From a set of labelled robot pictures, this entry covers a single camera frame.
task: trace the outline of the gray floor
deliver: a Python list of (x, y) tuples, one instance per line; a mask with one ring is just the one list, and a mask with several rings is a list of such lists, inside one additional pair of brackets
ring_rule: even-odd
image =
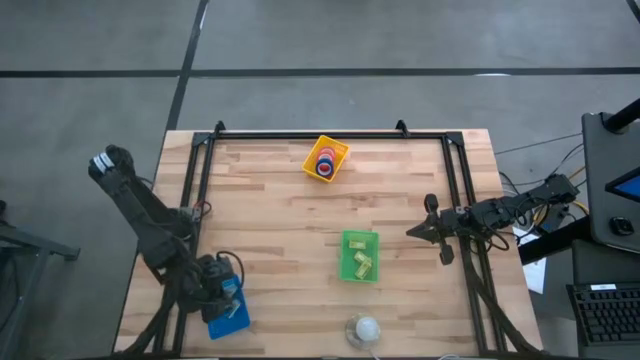
[[(179, 69), (197, 0), (0, 1), (0, 70)], [(576, 67), (640, 62), (624, 0), (214, 0), (194, 68)], [(110, 351), (135, 237), (86, 174), (105, 145), (153, 177), (177, 79), (0, 79), (0, 198), (17, 226), (82, 247), (50, 262), (21, 358)], [(580, 131), (616, 111), (640, 76), (191, 79), (179, 129), (488, 128), (502, 151)], [(544, 177), (580, 142), (497, 156), (514, 181)], [(581, 165), (578, 156), (563, 169)], [(575, 329), (550, 260), (533, 296), (545, 347), (575, 354)]]

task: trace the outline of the green container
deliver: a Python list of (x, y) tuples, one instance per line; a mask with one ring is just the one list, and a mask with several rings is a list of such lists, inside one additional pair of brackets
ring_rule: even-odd
[[(367, 248), (364, 250), (350, 249), (349, 240), (364, 241)], [(378, 282), (378, 233), (370, 231), (345, 230), (342, 232), (342, 251), (340, 253), (340, 280), (363, 283)], [(371, 270), (363, 280), (356, 277), (356, 271), (360, 263), (354, 259), (356, 252), (362, 251), (371, 258)]]

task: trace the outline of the keyboard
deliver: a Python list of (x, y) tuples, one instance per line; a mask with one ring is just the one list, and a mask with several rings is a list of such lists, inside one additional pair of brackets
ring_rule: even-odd
[(640, 283), (567, 285), (586, 346), (640, 344)]

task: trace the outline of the monitor screen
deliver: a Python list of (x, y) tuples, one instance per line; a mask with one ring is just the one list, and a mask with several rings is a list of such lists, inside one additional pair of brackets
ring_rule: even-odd
[(605, 189), (616, 195), (640, 202), (640, 168), (608, 183)]

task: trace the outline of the butcher block table top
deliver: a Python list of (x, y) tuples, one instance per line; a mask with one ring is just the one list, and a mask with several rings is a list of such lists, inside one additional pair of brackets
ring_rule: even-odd
[[(461, 131), (478, 201), (502, 196), (488, 131)], [(170, 131), (165, 138), (154, 191), (170, 207), (180, 202), (192, 135)], [(451, 206), (440, 141), (341, 141), (350, 153), (326, 184), (301, 170), (312, 140), (216, 140), (207, 190), (213, 211), (203, 220), (198, 255), (230, 250), (240, 256), (251, 327), (212, 341), (200, 314), (190, 314), (183, 356), (368, 356), (344, 335), (345, 323), (359, 312), (372, 314), (380, 324), (381, 340), (374, 348), (379, 357), (477, 354), (457, 239), (449, 239), (456, 253), (453, 264), (443, 266), (437, 246), (405, 235), (425, 219), (427, 193), (438, 196), (441, 209)], [(458, 188), (464, 189), (455, 151), (452, 147)], [(461, 200), (467, 201), (464, 192)], [(378, 283), (339, 280), (343, 230), (380, 235)], [(513, 243), (506, 252), (493, 249), (489, 258), (502, 308), (540, 348), (517, 249)], [(115, 350), (134, 341), (161, 297), (162, 287), (138, 256)], [(483, 310), (485, 332), (493, 341)]]

